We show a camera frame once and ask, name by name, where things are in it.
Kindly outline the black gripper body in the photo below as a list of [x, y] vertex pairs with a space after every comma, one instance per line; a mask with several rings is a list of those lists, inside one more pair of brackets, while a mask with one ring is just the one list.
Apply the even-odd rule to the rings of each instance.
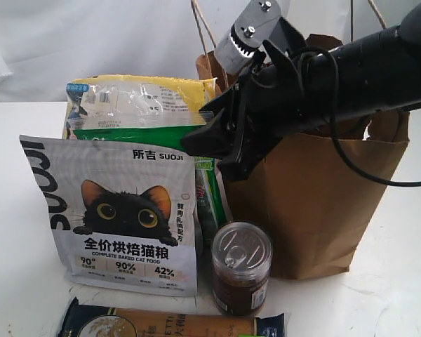
[[255, 62], [232, 86], [229, 112], [236, 112], [229, 165], [256, 165], [282, 137], [323, 125], [311, 107], [298, 64], [280, 53], [263, 67]]

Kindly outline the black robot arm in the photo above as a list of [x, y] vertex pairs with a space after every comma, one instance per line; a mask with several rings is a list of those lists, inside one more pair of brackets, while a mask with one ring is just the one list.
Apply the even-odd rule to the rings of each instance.
[[277, 2], [251, 1], [214, 55], [236, 81], [201, 108], [213, 118], [180, 143], [218, 159], [228, 180], [247, 179], [283, 137], [321, 126], [353, 169], [338, 121], [421, 109], [421, 3], [399, 25], [326, 51], [309, 46]]

